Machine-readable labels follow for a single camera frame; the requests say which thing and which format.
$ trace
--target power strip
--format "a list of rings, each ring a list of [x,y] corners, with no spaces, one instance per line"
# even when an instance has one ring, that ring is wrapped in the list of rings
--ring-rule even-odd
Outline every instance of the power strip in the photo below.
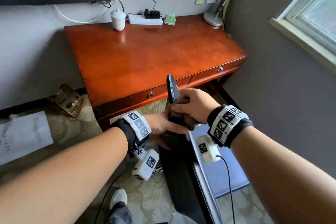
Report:
[[[129,14],[129,23],[137,25],[162,25],[162,19],[146,19],[144,15]]]

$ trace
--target wrist strap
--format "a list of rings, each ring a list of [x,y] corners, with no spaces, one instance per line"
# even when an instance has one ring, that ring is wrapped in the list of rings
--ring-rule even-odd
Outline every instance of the wrist strap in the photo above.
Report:
[[[128,141],[128,152],[141,148],[152,132],[147,120],[137,111],[124,115],[111,127],[118,127],[124,132]]]
[[[214,109],[208,116],[210,129],[208,135],[220,147],[230,145],[234,138],[246,127],[253,126],[253,122],[244,112],[233,105],[223,105]]]

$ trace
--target white sneaker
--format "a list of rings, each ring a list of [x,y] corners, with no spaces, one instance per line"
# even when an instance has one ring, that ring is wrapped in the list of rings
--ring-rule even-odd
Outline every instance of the white sneaker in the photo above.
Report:
[[[124,202],[125,205],[127,205],[127,194],[124,189],[117,189],[112,196],[111,202],[110,202],[110,210],[112,207],[118,203],[118,202]]]

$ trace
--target lamp base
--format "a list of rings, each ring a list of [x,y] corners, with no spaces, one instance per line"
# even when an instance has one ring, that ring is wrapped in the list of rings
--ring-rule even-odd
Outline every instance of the lamp base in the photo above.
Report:
[[[222,18],[220,18],[219,16],[216,17],[214,14],[208,12],[203,14],[203,19],[206,21],[206,23],[214,27],[220,27],[223,25]]]

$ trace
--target white wall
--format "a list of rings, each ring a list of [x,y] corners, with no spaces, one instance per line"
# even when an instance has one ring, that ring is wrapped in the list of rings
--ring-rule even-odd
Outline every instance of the white wall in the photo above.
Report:
[[[155,0],[162,14],[177,16],[203,13],[209,5],[195,0]],[[151,0],[123,1],[126,13],[153,7]],[[114,7],[121,7],[116,2]],[[102,14],[102,5],[60,5],[75,20],[88,21]],[[107,13],[98,22],[110,22]],[[0,6],[0,109],[40,99],[57,92],[62,83],[83,87],[63,27],[72,25],[53,6]]]
[[[269,24],[292,0],[231,0],[249,58],[224,86],[262,132],[336,178],[336,76]]]

